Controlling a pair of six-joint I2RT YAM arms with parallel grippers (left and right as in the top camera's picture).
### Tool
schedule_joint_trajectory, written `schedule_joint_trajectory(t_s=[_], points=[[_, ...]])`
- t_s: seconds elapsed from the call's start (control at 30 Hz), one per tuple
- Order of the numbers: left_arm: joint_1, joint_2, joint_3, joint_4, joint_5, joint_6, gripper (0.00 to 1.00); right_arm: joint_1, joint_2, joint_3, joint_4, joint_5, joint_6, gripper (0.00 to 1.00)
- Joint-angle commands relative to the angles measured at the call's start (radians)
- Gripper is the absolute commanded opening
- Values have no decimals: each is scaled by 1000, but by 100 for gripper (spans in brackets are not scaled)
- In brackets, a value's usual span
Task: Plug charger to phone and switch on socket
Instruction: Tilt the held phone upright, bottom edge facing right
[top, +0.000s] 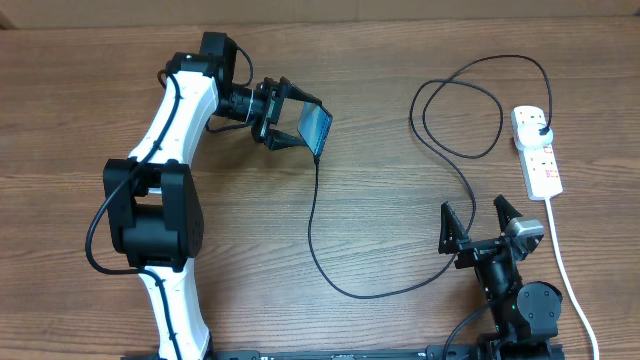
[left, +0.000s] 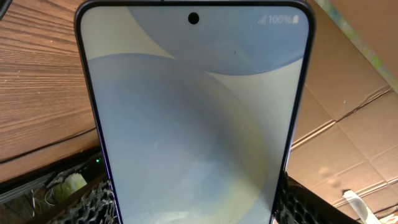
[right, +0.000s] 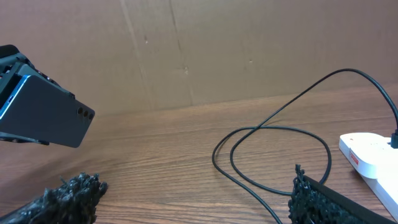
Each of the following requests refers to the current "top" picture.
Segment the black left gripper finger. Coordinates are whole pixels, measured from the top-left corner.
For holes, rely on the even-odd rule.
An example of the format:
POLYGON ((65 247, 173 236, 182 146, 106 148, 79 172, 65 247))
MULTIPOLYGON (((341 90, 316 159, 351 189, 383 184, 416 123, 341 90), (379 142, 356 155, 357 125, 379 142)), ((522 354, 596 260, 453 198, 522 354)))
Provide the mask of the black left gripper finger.
POLYGON ((303 139, 284 133, 280 130, 270 129, 265 138, 265 145, 272 151, 291 147, 305 147, 303 139))
POLYGON ((322 101, 314 95, 301 90, 286 77, 280 78, 281 96, 286 99, 292 99, 304 103, 312 103, 321 105, 322 101))

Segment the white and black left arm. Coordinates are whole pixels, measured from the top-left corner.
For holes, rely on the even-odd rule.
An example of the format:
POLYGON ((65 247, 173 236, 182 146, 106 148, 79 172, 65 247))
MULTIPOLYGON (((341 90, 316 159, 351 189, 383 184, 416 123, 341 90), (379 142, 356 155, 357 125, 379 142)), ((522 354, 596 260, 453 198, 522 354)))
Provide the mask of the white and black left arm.
POLYGON ((156 359, 211 359, 212 334, 201 312, 195 259, 204 215, 191 165, 214 117, 250 128, 272 151, 306 147, 320 158, 333 117, 317 97, 286 78, 255 88, 234 80, 242 49, 225 33, 204 33, 196 53, 176 53, 158 74, 164 97, 139 144, 103 170, 106 217, 123 274, 138 276, 159 333, 156 359))

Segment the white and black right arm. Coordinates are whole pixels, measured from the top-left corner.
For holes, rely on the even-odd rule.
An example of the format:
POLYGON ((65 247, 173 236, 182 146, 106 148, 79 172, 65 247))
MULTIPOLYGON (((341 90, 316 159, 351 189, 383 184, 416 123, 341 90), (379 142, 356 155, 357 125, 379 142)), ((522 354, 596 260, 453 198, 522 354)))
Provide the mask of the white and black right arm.
POLYGON ((533 253, 544 237, 544 226, 526 218, 503 196, 494 199, 500 233, 474 241, 447 203, 441 205, 438 252, 450 254, 458 269, 471 268, 486 304, 462 320, 442 346, 429 346, 431 359, 563 359, 558 335, 563 296, 548 282, 523 283, 517 263, 533 253), (453 340, 467 324, 489 311, 495 331, 481 334, 473 344, 453 340))

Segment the Samsung Galaxy smartphone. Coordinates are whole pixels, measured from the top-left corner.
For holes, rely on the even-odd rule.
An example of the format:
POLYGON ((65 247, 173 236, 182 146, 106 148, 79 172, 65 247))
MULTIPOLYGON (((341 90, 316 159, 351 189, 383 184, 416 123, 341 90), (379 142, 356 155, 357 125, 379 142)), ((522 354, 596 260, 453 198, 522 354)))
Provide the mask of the Samsung Galaxy smartphone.
POLYGON ((316 158, 322 155, 332 121, 332 115, 322 105, 304 103, 297 130, 316 158))

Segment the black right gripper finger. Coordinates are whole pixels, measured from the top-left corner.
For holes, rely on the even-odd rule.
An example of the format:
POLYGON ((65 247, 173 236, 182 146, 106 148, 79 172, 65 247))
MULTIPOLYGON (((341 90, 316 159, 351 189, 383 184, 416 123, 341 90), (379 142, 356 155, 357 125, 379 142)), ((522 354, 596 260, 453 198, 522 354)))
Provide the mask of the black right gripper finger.
POLYGON ((448 202, 441 205, 441 230, 438 252, 440 254, 456 254, 464 244, 470 243, 471 238, 462 225, 455 211, 448 202))
POLYGON ((498 195, 493 203, 496 208, 500 230, 505 233, 510 221, 514 218, 522 217, 522 214, 503 195, 498 195))

